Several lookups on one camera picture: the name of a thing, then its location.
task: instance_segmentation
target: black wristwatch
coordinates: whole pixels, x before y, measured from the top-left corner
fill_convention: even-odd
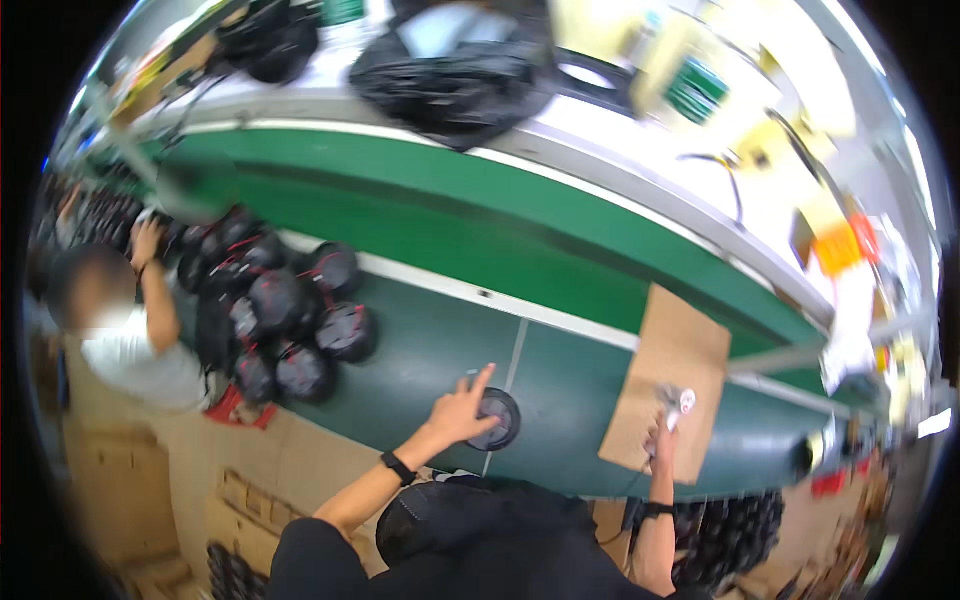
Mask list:
[[[417,474],[408,469],[406,465],[400,462],[393,452],[384,452],[380,455],[380,460],[387,468],[391,468],[400,476],[400,486],[406,488],[417,479]]]
[[[657,518],[660,515],[677,516],[677,507],[650,502],[647,504],[647,512],[643,514],[643,518]]]

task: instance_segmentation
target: cardboard sheet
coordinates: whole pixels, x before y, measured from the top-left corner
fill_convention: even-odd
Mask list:
[[[725,327],[657,284],[651,285],[639,348],[600,446],[600,458],[633,470],[644,469],[648,454],[643,445],[663,410],[655,387],[673,383],[691,388],[697,395],[693,410],[677,425],[674,480],[696,483],[720,407],[730,340]]]

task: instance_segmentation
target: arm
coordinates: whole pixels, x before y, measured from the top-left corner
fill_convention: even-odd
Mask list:
[[[672,506],[673,453],[677,434],[667,429],[663,416],[657,421],[657,427],[652,434],[657,441],[657,458],[650,463],[653,471],[650,501]],[[634,573],[639,586],[664,597],[676,591],[670,578],[676,543],[671,515],[643,519],[636,539],[634,561]]]
[[[177,317],[173,295],[163,278],[163,266],[156,260],[156,247],[163,236],[163,228],[154,220],[133,228],[133,270],[141,273],[140,288],[147,307],[147,337],[157,354],[162,354],[177,343],[180,337],[180,319]]]
[[[478,420],[477,410],[495,366],[488,365],[468,389],[465,378],[457,382],[456,394],[437,400],[430,419],[406,443],[394,451],[408,469],[416,471],[451,445],[484,433],[497,424],[497,417]],[[314,518],[326,521],[349,539],[357,527],[386,506],[400,489],[400,477],[382,463],[370,469],[317,510]]]

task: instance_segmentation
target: cardboard box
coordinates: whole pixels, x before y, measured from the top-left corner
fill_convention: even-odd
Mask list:
[[[278,536],[290,521],[305,517],[286,502],[251,485],[233,470],[224,471],[217,493],[234,510]]]
[[[166,85],[186,71],[202,68],[213,54],[216,45],[217,40],[213,34],[201,37],[183,56],[167,65],[143,87],[132,91],[110,116],[110,122],[122,128],[129,127],[133,121],[160,103]]]
[[[644,444],[663,412],[655,387],[673,383],[697,395],[693,410],[677,426],[674,465],[675,481],[695,484],[720,407],[730,342],[731,334],[725,327],[657,284],[651,285],[640,345],[600,446],[600,458],[650,472]]]
[[[626,500],[597,500],[593,503],[593,522],[597,524],[596,538],[621,573],[627,572],[631,532],[623,531]]]

